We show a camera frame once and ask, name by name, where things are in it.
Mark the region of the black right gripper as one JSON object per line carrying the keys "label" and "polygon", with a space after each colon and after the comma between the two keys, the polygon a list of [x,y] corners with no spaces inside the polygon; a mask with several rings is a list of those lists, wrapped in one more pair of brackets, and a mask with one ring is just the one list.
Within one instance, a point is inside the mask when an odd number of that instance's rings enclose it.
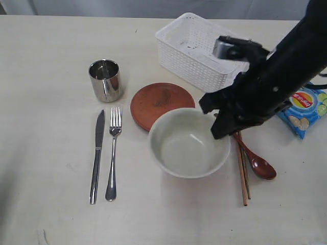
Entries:
{"label": "black right gripper", "polygon": [[232,85],[206,93],[200,107],[207,114],[219,112],[211,127],[214,139],[261,125],[287,104],[287,99],[306,83],[303,51],[275,52],[268,60],[244,74]]}

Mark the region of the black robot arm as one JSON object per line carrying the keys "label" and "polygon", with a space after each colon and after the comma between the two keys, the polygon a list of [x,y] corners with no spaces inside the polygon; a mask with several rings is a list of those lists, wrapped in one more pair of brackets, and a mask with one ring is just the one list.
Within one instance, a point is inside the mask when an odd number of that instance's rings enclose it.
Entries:
{"label": "black robot arm", "polygon": [[251,40],[220,36],[213,55],[249,63],[230,86],[199,101],[203,113],[218,111],[211,132],[221,139],[289,108],[290,96],[326,68],[326,1],[310,1],[302,20],[272,51]]}

